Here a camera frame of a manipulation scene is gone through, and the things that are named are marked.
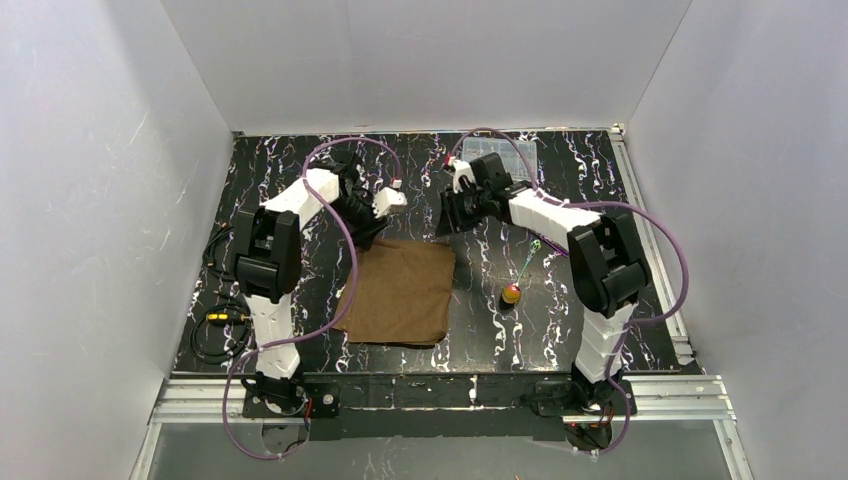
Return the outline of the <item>brown burlap napkin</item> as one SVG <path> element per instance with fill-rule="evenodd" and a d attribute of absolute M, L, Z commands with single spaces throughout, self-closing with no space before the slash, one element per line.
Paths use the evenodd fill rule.
<path fill-rule="evenodd" d="M 448 332 L 456 256 L 447 243 L 378 238 L 357 254 L 353 301 L 334 328 L 351 343 L 432 347 Z"/>

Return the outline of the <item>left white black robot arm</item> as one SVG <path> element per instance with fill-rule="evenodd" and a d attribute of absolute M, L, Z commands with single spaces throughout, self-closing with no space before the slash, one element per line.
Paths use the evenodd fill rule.
<path fill-rule="evenodd" d="M 358 163 L 357 156 L 321 161 L 277 196 L 236 217 L 231 271 L 251 313 L 257 345 L 256 371 L 242 385 L 283 414 L 293 414 L 309 400 L 296 378 L 298 344 L 323 335 L 338 321 L 332 318 L 309 333 L 294 332 L 292 293 L 301 278 L 303 227 L 327 210 L 355 252 L 369 248 L 388 216 L 407 205 L 401 180 L 371 192 L 361 181 Z"/>

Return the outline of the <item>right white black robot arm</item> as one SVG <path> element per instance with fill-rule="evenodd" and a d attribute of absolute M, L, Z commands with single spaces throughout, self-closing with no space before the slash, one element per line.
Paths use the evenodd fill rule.
<path fill-rule="evenodd" d="M 629 321 L 651 271 L 629 213 L 602 214 L 517 181 L 501 157 L 469 162 L 449 157 L 451 184 L 440 195 L 439 236 L 469 231 L 488 217 L 529 230 L 568 253 L 572 283 L 583 305 L 578 353 L 565 385 L 526 396 L 536 410 L 588 410 L 609 403 L 621 368 Z"/>

